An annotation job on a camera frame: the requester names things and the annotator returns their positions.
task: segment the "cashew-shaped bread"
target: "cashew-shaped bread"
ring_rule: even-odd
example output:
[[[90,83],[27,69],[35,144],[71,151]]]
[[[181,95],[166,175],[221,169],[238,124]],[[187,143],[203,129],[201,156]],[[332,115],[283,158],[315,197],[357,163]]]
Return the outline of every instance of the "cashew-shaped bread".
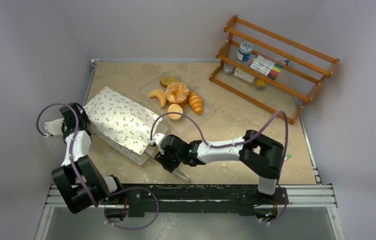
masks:
[[[148,93],[148,97],[149,98],[158,98],[158,105],[160,106],[160,108],[164,108],[166,107],[166,96],[165,96],[165,91],[161,90],[161,89],[154,89],[154,90],[151,90],[149,93]]]

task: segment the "bread slice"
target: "bread slice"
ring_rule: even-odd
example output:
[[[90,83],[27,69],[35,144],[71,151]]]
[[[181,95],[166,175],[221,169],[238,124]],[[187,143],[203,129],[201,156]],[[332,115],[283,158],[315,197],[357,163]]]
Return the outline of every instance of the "bread slice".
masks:
[[[175,76],[164,76],[160,79],[160,85],[167,88],[169,84],[179,83],[179,78]]]

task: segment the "clear plastic tray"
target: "clear plastic tray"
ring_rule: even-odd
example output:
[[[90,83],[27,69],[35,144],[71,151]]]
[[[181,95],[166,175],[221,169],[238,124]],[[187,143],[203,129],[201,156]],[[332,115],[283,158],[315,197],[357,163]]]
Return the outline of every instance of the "clear plastic tray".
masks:
[[[184,81],[184,78],[181,77],[180,74],[178,74],[174,70],[169,70],[169,71],[161,72],[159,75],[155,76],[151,81],[149,81],[147,84],[145,84],[144,86],[142,86],[139,89],[139,92],[142,94],[142,96],[144,96],[146,99],[148,99],[148,103],[152,106],[152,107],[148,107],[148,106],[146,106],[146,107],[148,107],[151,111],[155,112],[158,115],[162,115],[164,113],[167,113],[169,105],[166,105],[166,107],[164,107],[164,108],[160,108],[159,107],[159,101],[157,100],[157,98],[155,98],[155,97],[149,98],[148,93],[151,90],[154,90],[154,89],[162,89],[163,91],[166,91],[166,88],[164,88],[160,85],[160,79],[164,76],[177,77],[181,82],[186,84],[186,82]],[[188,84],[187,84],[187,87],[190,90],[193,89]],[[198,95],[202,99],[202,104],[203,104],[202,113],[201,114],[195,113],[193,111],[193,109],[190,107],[189,103],[187,103],[183,107],[183,113],[188,115],[190,118],[192,118],[197,124],[200,124],[205,119],[209,118],[215,112],[215,110],[214,110],[212,104],[207,101],[207,99],[205,99],[200,94],[198,94]],[[163,120],[164,120],[163,122],[166,125],[168,125],[169,129],[172,130],[173,133],[175,133],[178,136],[183,136],[188,131],[190,131],[192,128],[195,128],[194,124],[189,119],[187,119],[186,117],[182,117],[181,119],[179,119],[177,121],[173,121],[173,120],[170,120],[168,118],[168,116],[164,116]]]

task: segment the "table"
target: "table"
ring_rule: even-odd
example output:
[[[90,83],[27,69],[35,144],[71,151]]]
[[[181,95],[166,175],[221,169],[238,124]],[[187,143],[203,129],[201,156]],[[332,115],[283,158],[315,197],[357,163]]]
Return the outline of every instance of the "table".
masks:
[[[243,136],[248,129],[260,129],[271,114],[210,82],[208,80],[209,75],[217,64],[216,62],[99,61],[96,64],[87,101],[107,86],[155,112],[156,109],[150,104],[146,96],[140,94],[139,90],[155,76],[172,70],[178,72],[182,82],[190,85],[194,91],[204,96],[213,105],[214,114],[200,124],[208,141],[234,139]],[[265,99],[276,105],[285,105],[295,109],[293,98],[287,99],[276,91],[271,94],[265,96]],[[283,166],[280,183],[316,184],[300,121],[293,125],[289,124],[288,132],[287,153],[292,154],[292,157]],[[285,137],[284,121],[276,118],[264,131],[264,134],[283,143]],[[186,142],[200,139],[199,133],[194,128],[193,131],[180,137]],[[181,178],[164,170],[153,159],[149,159],[139,166],[95,134],[92,136],[89,156],[103,176],[115,175],[122,183],[186,183]],[[259,179],[254,172],[239,161],[219,161],[196,167],[181,164],[180,167],[191,177],[193,184],[257,184]]]

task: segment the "small white box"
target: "small white box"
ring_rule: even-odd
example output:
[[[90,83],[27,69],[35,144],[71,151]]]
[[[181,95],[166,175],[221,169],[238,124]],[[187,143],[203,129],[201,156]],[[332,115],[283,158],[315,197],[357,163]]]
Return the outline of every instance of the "small white box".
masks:
[[[235,73],[233,74],[235,77],[246,81],[247,83],[252,84],[254,81],[255,76],[251,75],[250,73],[242,70],[241,68],[235,68]]]

